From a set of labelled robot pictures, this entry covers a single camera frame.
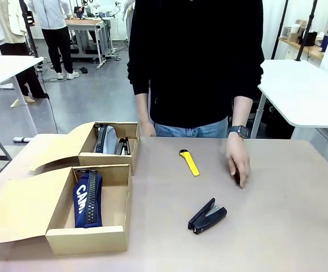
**beige table surface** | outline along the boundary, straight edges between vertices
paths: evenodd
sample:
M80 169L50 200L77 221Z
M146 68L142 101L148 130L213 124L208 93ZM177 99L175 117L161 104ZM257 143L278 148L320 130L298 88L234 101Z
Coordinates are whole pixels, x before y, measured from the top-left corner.
M35 137L4 169L0 187L29 176L30 158L52 137ZM241 190L223 166L220 143L142 139L127 252L54 256L38 237L0 244L0 271L328 271L325 160L306 142L248 140L252 173ZM191 151L199 177L178 155L183 148ZM228 215L194 235L188 220L212 197Z

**left hand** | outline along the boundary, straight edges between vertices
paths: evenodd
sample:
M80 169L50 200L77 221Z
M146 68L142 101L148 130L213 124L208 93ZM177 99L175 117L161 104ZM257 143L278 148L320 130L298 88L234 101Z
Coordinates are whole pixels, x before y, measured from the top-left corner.
M247 153L243 138L235 132L231 132L226 144L226 158L229 164L231 176L238 169L241 188L245 187L245 182L250 174L250 157Z

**white lettering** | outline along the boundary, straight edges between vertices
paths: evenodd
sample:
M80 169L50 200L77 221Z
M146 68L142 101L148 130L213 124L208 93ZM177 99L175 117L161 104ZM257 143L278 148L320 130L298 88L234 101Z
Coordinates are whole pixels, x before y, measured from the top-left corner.
M86 191L86 185L85 184L82 184L79 188L78 188L78 190L77 190L77 195L79 196L80 194L81 194L81 190L83 189L83 191Z
M82 212L83 208L85 208L86 201L87 201L87 192L78 196L78 205L79 205L78 213L79 214Z

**black sweater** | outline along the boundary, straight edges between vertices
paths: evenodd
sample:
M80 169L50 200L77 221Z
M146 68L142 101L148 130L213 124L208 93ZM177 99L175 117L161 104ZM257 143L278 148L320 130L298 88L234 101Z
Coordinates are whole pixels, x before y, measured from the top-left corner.
M253 98L264 61L262 0L136 0L129 46L135 95L154 122L195 128Z

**box flap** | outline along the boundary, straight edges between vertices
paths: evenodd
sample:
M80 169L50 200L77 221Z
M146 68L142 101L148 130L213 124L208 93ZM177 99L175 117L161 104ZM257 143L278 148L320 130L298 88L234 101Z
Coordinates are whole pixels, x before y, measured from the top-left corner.
M0 243L45 235L71 167L21 180L0 191Z
M69 134L53 142L36 160L29 166L30 171L36 171L39 167L57 160L78 156L89 137L95 122L83 124L73 129Z

